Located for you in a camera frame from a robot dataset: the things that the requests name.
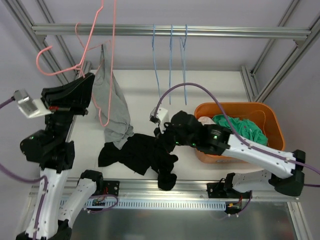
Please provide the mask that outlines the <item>black tank top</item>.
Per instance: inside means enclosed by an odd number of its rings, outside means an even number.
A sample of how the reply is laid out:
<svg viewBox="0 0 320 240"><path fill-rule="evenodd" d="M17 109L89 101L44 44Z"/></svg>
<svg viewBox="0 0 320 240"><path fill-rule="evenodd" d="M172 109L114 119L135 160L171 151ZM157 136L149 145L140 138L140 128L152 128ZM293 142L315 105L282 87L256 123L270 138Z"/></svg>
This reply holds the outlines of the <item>black tank top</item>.
<svg viewBox="0 0 320 240"><path fill-rule="evenodd" d="M121 163L142 176L151 168L158 174L158 188L170 191L177 181L177 175L172 170L178 159L158 144L155 137L136 133L127 139L121 149L112 142L106 142L99 153L98 166Z"/></svg>

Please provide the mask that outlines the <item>white tank top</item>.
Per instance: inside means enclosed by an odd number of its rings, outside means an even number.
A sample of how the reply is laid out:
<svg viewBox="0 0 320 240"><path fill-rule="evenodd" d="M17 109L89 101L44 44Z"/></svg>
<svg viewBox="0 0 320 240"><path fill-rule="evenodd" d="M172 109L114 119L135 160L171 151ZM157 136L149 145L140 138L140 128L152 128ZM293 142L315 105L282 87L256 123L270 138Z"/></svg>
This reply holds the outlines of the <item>white tank top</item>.
<svg viewBox="0 0 320 240"><path fill-rule="evenodd" d="M198 121L204 125L216 125L216 123L208 116L201 116L198 118Z"/></svg>

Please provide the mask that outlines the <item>green tank top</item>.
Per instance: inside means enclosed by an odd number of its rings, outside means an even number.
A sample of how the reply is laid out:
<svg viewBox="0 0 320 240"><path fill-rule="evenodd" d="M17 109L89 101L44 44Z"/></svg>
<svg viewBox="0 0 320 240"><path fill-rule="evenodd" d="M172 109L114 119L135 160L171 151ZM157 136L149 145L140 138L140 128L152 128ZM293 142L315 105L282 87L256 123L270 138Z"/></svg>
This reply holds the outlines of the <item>green tank top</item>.
<svg viewBox="0 0 320 240"><path fill-rule="evenodd" d="M239 117L228 117L229 121L225 118L223 114L215 115L212 120L214 123L232 129L230 123L234 130L242 137L253 141L255 143L267 146L268 138L263 133L263 131L251 120L240 119Z"/></svg>

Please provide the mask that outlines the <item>blue hanger of white top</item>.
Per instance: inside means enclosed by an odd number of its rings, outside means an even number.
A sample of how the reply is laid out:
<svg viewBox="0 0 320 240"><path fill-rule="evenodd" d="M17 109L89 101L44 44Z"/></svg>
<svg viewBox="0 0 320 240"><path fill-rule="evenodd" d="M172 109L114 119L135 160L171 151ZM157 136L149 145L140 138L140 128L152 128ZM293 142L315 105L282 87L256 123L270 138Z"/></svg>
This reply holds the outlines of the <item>blue hanger of white top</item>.
<svg viewBox="0 0 320 240"><path fill-rule="evenodd" d="M156 26L155 26L155 24L153 24L153 26L152 26L152 40L151 40L152 59L153 59L153 67L154 67L155 80L156 80L156 85L157 85L157 90L158 90L158 96L159 96L159 98L161 98L160 82L159 82L159 76L158 76L157 64L156 64L155 36L156 36Z"/></svg>

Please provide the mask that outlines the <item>blue hanger of red top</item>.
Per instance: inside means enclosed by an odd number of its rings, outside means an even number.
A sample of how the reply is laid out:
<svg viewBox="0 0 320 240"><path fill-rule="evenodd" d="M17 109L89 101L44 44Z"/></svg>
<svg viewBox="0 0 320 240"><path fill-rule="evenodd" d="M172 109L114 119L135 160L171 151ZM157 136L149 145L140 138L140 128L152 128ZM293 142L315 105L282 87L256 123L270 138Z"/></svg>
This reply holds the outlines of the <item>blue hanger of red top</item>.
<svg viewBox="0 0 320 240"><path fill-rule="evenodd" d="M182 79L183 83L186 83L186 43L187 43L187 36L188 36L188 26L185 25L185 35L184 38L180 37L180 57L181 57L181 66L182 66Z"/></svg>

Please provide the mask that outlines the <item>blue hanger of green top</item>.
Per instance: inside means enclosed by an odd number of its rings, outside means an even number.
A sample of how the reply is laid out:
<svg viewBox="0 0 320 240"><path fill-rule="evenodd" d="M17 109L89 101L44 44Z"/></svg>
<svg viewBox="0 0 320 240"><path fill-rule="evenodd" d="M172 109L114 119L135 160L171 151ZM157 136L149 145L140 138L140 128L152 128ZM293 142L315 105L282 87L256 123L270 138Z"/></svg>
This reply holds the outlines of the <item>blue hanger of green top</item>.
<svg viewBox="0 0 320 240"><path fill-rule="evenodd" d="M168 75L168 87L172 87L172 60L173 60L173 25L170 27L170 39L169 39L169 75Z"/></svg>

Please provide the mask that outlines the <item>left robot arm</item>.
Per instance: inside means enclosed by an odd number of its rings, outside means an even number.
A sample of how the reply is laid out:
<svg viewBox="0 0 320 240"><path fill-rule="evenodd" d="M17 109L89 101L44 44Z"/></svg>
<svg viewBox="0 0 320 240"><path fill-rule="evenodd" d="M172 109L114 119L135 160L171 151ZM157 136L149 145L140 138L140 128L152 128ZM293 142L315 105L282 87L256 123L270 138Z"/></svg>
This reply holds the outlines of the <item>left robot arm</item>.
<svg viewBox="0 0 320 240"><path fill-rule="evenodd" d="M44 88L39 99L25 90L13 97L19 110L29 119L43 116L45 128L23 139L20 150L28 162L40 168L40 182L35 208L19 240L68 240L73 224L87 200L104 190L103 174L84 171L75 191L61 203L68 176L75 159L75 145L69 132L75 116L88 114L95 75L86 73L58 87Z"/></svg>

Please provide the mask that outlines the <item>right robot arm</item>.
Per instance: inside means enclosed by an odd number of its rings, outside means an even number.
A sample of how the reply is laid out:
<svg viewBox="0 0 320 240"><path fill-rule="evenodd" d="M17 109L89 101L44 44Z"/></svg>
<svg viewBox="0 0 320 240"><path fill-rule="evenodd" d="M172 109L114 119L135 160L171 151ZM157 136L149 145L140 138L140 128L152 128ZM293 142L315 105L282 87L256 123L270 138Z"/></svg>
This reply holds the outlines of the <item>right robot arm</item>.
<svg viewBox="0 0 320 240"><path fill-rule="evenodd" d="M304 187L305 152L286 152L248 140L226 127L199 122L194 115L179 111L169 117L166 109L152 113L150 121L157 124L157 141L172 152L176 146L189 146L204 154L223 156L257 165L260 171L229 173L225 177L223 193L235 198L249 191L269 191L298 197Z"/></svg>

